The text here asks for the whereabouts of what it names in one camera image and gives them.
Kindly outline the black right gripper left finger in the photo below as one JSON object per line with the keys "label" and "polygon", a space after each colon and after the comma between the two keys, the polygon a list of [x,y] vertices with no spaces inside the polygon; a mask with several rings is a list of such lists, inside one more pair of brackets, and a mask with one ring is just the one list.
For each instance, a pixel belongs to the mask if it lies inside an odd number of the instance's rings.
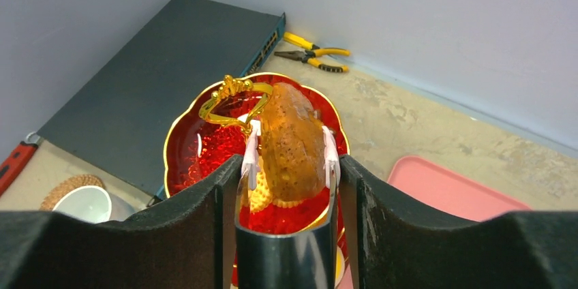
{"label": "black right gripper left finger", "polygon": [[229,288],[242,158],[125,221],[1,214],[2,288]]}

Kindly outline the round yellow cracker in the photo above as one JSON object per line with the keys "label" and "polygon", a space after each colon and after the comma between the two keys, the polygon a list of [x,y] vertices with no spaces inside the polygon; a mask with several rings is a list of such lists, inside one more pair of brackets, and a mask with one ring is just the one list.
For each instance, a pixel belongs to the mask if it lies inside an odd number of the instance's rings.
{"label": "round yellow cracker", "polygon": [[256,175],[257,186],[249,190],[249,212],[259,213],[267,208],[273,201],[273,195],[269,189],[265,173],[260,171]]}
{"label": "round yellow cracker", "polygon": [[302,204],[303,202],[304,202],[304,200],[285,201],[285,200],[281,200],[279,198],[274,198],[272,200],[272,204],[274,204],[275,206],[277,206],[279,208],[284,208],[284,209],[290,209],[290,208],[297,207],[300,204]]}

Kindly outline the woven round coaster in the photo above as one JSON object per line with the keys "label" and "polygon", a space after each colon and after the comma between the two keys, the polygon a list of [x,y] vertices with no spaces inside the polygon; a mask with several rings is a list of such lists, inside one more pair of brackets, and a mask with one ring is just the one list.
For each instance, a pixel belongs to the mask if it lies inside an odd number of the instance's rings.
{"label": "woven round coaster", "polygon": [[79,174],[72,176],[51,189],[40,204],[39,210],[51,211],[55,205],[69,192],[86,185],[105,188],[104,182],[93,174]]}

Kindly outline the round yellow cracker bottom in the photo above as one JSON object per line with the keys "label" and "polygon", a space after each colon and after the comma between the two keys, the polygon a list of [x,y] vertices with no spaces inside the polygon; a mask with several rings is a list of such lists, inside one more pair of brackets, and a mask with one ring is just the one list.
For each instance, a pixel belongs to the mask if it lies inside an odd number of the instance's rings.
{"label": "round yellow cracker bottom", "polygon": [[304,200],[285,201],[285,200],[281,200],[279,198],[274,198],[272,200],[272,204],[274,204],[275,206],[277,206],[279,208],[284,208],[284,209],[290,209],[290,208],[297,207],[300,204],[302,204],[303,202],[304,202]]}

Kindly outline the brown croissant bread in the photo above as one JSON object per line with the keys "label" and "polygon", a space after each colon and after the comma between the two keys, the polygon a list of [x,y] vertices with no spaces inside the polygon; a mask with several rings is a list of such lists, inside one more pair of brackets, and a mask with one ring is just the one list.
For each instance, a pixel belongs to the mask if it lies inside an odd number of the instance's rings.
{"label": "brown croissant bread", "polygon": [[296,87],[276,83],[260,122],[263,168],[274,197],[317,196],[325,187],[324,138],[311,102]]}

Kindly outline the pink handled metal tongs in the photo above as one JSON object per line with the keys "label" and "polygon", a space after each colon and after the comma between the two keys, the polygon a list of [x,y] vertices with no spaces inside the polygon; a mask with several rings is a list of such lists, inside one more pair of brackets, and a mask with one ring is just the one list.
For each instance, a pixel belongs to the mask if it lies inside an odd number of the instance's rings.
{"label": "pink handled metal tongs", "polygon": [[260,122],[249,122],[249,136],[241,166],[235,207],[237,277],[239,288],[334,288],[340,253],[338,198],[341,168],[335,139],[324,132],[325,183],[329,201],[320,222],[291,234],[256,232],[241,223],[256,188]]}

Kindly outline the round yellow cracker top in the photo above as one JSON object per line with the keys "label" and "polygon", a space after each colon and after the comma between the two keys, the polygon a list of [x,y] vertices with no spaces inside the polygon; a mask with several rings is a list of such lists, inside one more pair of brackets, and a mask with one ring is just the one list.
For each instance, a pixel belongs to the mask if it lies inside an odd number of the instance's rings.
{"label": "round yellow cracker top", "polygon": [[256,175],[257,186],[249,190],[249,212],[259,213],[267,208],[273,201],[273,195],[269,189],[265,173],[260,171]]}

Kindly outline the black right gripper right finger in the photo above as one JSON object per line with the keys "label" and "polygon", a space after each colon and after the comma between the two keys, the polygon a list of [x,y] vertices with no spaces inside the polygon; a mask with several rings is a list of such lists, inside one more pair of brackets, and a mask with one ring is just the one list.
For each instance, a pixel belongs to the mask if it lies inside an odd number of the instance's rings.
{"label": "black right gripper right finger", "polygon": [[349,155],[339,193],[355,288],[576,288],[577,213],[439,211]]}

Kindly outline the white ceramic mug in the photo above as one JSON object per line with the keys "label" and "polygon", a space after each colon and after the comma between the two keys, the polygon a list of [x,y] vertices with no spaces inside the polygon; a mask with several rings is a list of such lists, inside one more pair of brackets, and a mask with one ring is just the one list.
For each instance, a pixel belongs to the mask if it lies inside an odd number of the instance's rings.
{"label": "white ceramic mug", "polygon": [[72,190],[58,201],[52,211],[92,224],[122,222],[136,212],[126,201],[96,185]]}

